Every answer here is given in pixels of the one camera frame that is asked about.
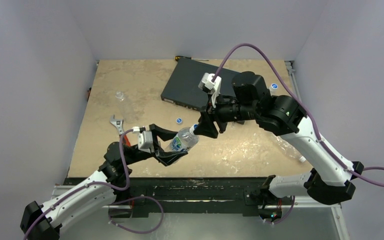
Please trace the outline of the clear plastic bottle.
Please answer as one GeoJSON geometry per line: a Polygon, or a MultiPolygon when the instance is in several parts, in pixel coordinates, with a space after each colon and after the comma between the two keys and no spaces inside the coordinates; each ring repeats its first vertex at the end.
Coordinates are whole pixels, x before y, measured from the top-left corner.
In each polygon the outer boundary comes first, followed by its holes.
{"type": "Polygon", "coordinates": [[[289,144],[287,141],[285,141],[281,137],[271,135],[269,138],[287,157],[298,160],[301,163],[304,163],[307,161],[307,159],[296,148],[294,148],[291,144],[289,144]]]}
{"type": "Polygon", "coordinates": [[[178,131],[177,135],[170,141],[164,149],[165,152],[188,152],[200,140],[190,127],[184,127],[178,131]]]}
{"type": "Polygon", "coordinates": [[[124,92],[117,91],[115,93],[115,99],[117,107],[124,118],[133,118],[136,116],[133,103],[124,92]]]}
{"type": "Polygon", "coordinates": [[[269,84],[269,86],[267,87],[267,90],[264,93],[264,97],[261,100],[261,103],[264,107],[269,106],[274,101],[275,94],[277,93],[277,90],[276,91],[270,91],[270,85],[271,84],[273,84],[273,83],[269,84]]]}

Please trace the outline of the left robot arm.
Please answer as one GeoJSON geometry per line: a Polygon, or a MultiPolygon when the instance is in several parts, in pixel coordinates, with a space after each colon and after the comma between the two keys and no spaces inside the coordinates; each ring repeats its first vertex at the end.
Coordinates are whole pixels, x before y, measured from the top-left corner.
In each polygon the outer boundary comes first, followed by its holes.
{"type": "Polygon", "coordinates": [[[58,240],[70,227],[104,206],[122,205],[131,186],[128,165],[150,158],[170,166],[187,155],[187,150],[165,151],[158,139],[177,140],[178,133],[151,124],[121,132],[111,143],[104,162],[89,177],[63,194],[42,204],[33,201],[23,212],[20,228],[25,240],[58,240]]]}

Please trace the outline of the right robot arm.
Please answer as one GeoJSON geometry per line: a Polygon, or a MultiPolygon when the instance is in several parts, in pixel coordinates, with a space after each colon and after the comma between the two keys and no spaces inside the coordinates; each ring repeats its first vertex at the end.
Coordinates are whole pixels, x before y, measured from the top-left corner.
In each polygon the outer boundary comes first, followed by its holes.
{"type": "Polygon", "coordinates": [[[312,165],[306,173],[269,176],[260,191],[264,202],[309,196],[321,204],[334,205],[352,199],[356,191],[353,172],[362,173],[364,165],[341,157],[322,139],[297,100],[288,95],[271,95],[264,78],[251,71],[232,79],[234,96],[221,95],[221,83],[220,77],[205,73],[198,85],[208,100],[200,110],[196,135],[215,139],[225,132],[229,122],[254,120],[260,128],[293,146],[312,165]]]}

